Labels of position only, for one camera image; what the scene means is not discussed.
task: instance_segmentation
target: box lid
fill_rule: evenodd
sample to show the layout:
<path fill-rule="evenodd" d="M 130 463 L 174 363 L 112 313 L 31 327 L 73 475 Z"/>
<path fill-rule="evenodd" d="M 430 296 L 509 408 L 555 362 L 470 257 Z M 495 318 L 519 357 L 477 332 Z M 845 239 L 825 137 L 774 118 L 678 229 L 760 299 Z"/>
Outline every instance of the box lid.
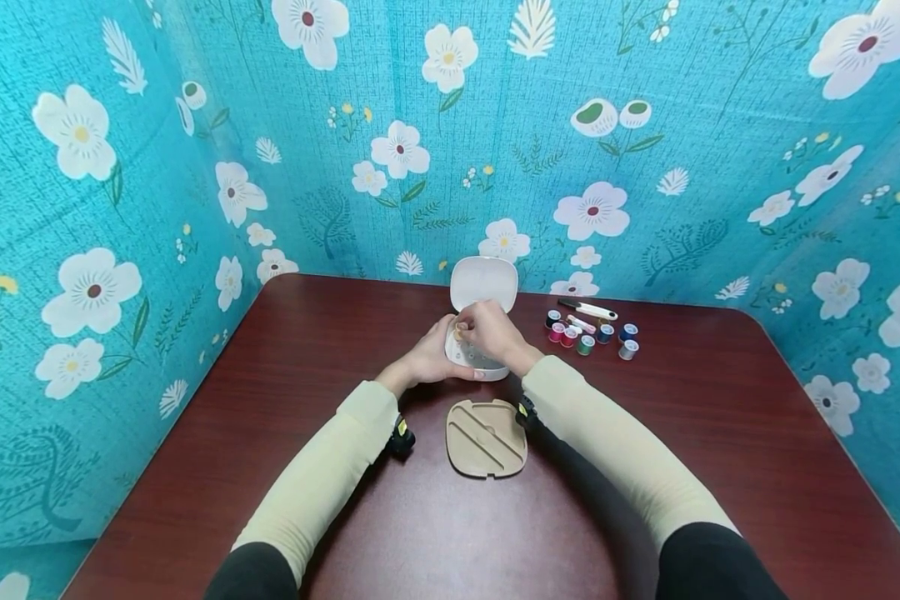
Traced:
<path fill-rule="evenodd" d="M 452 268 L 450 302 L 460 312 L 472 303 L 495 299 L 508 313 L 516 302 L 518 283 L 512 262 L 495 257 L 467 257 Z"/>

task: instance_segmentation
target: blue thread spool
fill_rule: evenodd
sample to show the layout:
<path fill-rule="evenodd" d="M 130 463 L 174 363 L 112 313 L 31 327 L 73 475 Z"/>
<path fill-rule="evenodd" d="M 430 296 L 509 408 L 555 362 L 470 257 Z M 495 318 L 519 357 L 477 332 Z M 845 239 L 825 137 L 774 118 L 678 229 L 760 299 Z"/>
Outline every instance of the blue thread spool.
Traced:
<path fill-rule="evenodd" d="M 638 333 L 638 329 L 635 324 L 628 322 L 625 324 L 624 328 L 620 330 L 620 343 L 624 343 L 627 340 L 633 340 L 636 337 L 636 333 Z"/>
<path fill-rule="evenodd" d="M 610 339 L 613 338 L 613 326 L 605 322 L 597 329 L 597 342 L 600 343 L 610 343 Z"/>
<path fill-rule="evenodd" d="M 560 315 L 560 311 L 551 310 L 547 313 L 547 328 L 550 329 L 553 327 L 553 324 L 563 318 L 563 315 Z"/>

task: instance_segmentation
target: red thread spool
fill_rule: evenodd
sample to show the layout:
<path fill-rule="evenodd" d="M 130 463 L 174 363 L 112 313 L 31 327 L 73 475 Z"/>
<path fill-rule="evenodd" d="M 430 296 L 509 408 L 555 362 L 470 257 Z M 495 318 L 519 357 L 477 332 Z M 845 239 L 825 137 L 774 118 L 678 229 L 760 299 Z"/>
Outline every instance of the red thread spool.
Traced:
<path fill-rule="evenodd" d="M 566 328 L 562 322 L 555 322 L 550 326 L 550 333 L 547 334 L 547 337 L 550 338 L 551 342 L 560 343 L 560 340 L 563 340 L 563 333 Z"/>
<path fill-rule="evenodd" d="M 574 327 L 566 327 L 563 329 L 563 337 L 560 339 L 560 343 L 564 348 L 572 348 L 577 342 L 577 336 L 580 335 L 580 332 L 577 331 Z"/>

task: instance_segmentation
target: long sleeve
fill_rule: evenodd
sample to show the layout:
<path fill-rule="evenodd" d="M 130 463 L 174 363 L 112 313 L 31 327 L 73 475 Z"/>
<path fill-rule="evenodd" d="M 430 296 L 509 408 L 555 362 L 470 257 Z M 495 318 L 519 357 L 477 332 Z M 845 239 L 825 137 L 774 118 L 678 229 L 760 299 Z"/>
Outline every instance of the long sleeve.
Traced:
<path fill-rule="evenodd" d="M 396 418 L 398 404 L 386 387 L 357 386 L 280 474 L 231 551 L 272 545 L 299 587 L 313 549 L 386 446 Z"/>
<path fill-rule="evenodd" d="M 706 487 L 643 424 L 556 356 L 523 379 L 540 421 L 600 470 L 644 519 L 659 552 L 689 523 L 737 531 Z"/>

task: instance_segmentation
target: teal wallpaper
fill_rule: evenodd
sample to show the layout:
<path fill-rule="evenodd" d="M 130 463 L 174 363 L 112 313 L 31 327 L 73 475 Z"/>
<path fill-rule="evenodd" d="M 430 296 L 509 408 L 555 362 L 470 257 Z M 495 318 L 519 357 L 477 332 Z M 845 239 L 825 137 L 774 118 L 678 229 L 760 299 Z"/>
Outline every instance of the teal wallpaper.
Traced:
<path fill-rule="evenodd" d="M 478 253 L 753 315 L 900 526 L 900 0 L 12 0 L 0 599 L 63 590 L 269 278 Z"/>

